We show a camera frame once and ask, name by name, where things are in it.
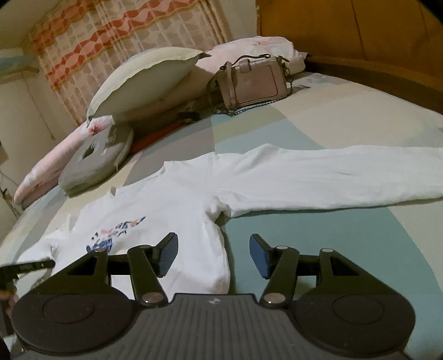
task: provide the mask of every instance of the pink pillow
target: pink pillow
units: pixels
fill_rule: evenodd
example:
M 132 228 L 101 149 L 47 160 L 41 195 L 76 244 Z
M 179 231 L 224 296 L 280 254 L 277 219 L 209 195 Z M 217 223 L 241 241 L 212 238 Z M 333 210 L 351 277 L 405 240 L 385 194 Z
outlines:
M 206 52 L 211 57 L 200 59 L 193 70 L 188 73 L 163 99 L 150 103 L 146 106 L 131 110 L 123 114 L 122 120 L 142 120 L 160 114 L 175 106 L 195 100 L 206 92 L 206 85 L 224 65 L 226 61 L 234 62 L 242 55 L 258 56 L 271 54 L 283 56 L 289 60 L 291 73 L 304 70 L 304 58 L 306 55 L 294 50 L 293 44 L 283 37 L 255 36 L 252 38 L 234 40 L 220 44 Z
M 48 193 L 51 189 L 55 188 L 58 184 L 58 177 L 60 176 L 60 173 L 56 174 L 53 179 L 48 180 L 41 186 L 37 186 L 32 190 L 32 192 L 23 199 L 22 201 L 22 208 L 26 209 L 29 207 L 34 201 L 37 199 L 40 199 L 43 195 Z
M 58 179 L 58 176 L 78 148 L 82 145 L 83 141 L 87 137 L 95 135 L 113 124 L 114 119 L 112 116 L 100 116 L 92 119 L 88 127 L 86 127 L 86 122 L 84 122 L 76 128 L 62 142 L 60 142 L 60 144 L 56 145 L 56 147 L 54 147 L 42 160 L 35 164 L 32 170 L 25 176 L 14 194 L 14 202 L 17 205 L 21 205 L 23 200 L 37 188 L 44 188 L 46 192 L 54 188 L 57 185 L 53 181 L 54 178 Z M 51 188 L 48 188 L 49 185 L 45 186 L 48 182 L 51 184 Z

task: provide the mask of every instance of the graphic print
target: graphic print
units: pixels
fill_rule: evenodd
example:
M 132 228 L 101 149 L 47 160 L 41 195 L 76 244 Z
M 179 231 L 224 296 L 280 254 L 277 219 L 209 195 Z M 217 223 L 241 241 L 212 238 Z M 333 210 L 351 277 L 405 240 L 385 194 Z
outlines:
M 106 249 L 108 252 L 111 251 L 113 246 L 113 239 L 116 239 L 120 236 L 125 236 L 128 231 L 132 227 L 136 227 L 138 224 L 140 224 L 146 216 L 143 216 L 141 219 L 133 220 L 133 221 L 124 221 L 123 223 L 118 224 L 113 229 L 102 229 L 100 231 L 100 234 L 96 232 L 94 236 L 91 238 L 91 241 L 94 241 L 94 244 L 92 246 L 87 245 L 86 251 L 89 253 L 94 249 Z

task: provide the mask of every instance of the bag strap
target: bag strap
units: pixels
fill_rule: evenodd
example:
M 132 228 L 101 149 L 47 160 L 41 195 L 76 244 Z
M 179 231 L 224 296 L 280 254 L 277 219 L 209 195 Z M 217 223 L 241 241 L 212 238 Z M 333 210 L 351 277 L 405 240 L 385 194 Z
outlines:
M 234 81 L 232 80 L 232 64 L 227 61 L 226 62 L 226 75 L 228 79 L 228 91 L 229 91 L 229 103 L 230 103 L 230 110 L 236 110 L 237 109 L 237 101 L 235 99 L 235 88 L 234 88 Z
M 234 66 L 235 64 L 237 64 L 237 62 L 239 62 L 241 59 L 269 59 L 270 57 L 271 57 L 271 54 L 261 54 L 258 56 L 242 55 L 237 60 L 235 60 L 234 63 L 231 64 L 231 66 Z M 227 61 L 223 66 L 221 66 L 220 70 L 226 70 L 228 62 L 229 61 Z

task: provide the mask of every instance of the patterned curtain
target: patterned curtain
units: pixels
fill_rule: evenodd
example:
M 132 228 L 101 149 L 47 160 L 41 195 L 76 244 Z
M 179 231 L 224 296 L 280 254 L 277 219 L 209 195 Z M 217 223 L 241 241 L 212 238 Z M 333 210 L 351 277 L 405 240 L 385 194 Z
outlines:
M 52 89 L 77 125 L 107 77 L 153 47 L 229 41 L 217 0 L 61 0 L 29 32 Z

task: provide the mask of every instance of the bed sheet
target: bed sheet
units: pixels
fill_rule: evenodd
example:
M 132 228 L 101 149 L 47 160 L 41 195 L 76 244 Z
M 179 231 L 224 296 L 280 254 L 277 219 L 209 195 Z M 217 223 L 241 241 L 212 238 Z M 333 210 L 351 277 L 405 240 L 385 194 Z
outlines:
M 368 88 L 321 74 L 305 73 L 294 94 L 236 117 L 206 114 L 204 119 L 158 141 L 131 158 L 112 178 L 68 199 L 53 189 L 27 209 L 0 248 L 0 263 L 16 260 L 43 234 L 77 214 L 111 186 L 141 180 L 167 160 L 187 160 L 207 152 L 244 153 L 264 143 L 315 150 L 357 144 L 443 147 L 443 117 Z M 330 247 L 402 293 L 416 311 L 407 346 L 413 359 L 443 353 L 443 201 L 417 201 L 390 207 L 337 211 L 267 211 L 236 219 L 221 216 L 232 271 L 231 291 L 261 294 L 249 256 L 249 236 L 259 233 L 271 245 L 289 245 L 302 254 Z M 296 293 L 311 288 L 300 278 Z

